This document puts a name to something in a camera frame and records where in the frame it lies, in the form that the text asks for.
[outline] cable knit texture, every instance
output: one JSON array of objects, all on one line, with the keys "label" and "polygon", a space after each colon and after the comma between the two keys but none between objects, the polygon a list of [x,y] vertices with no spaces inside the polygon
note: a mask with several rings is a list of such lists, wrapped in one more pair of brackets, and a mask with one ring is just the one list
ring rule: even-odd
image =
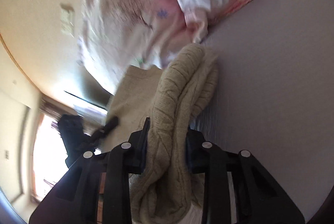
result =
[{"label": "cable knit texture", "polygon": [[215,61],[211,50],[191,44],[163,72],[136,68],[134,74],[130,67],[111,103],[108,116],[119,116],[120,126],[105,140],[104,151],[126,141],[143,127],[147,116],[151,118],[145,171],[129,177],[136,223],[178,223],[191,202],[202,205],[204,180],[187,170],[185,137],[189,122],[213,96]]}]

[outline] bed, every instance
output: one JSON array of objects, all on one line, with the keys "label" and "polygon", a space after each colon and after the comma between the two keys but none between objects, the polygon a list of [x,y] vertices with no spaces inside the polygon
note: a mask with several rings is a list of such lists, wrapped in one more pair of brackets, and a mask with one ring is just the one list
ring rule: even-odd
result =
[{"label": "bed", "polygon": [[333,16],[334,0],[254,0],[203,42],[220,76],[196,128],[250,150],[306,221],[334,185]]}]

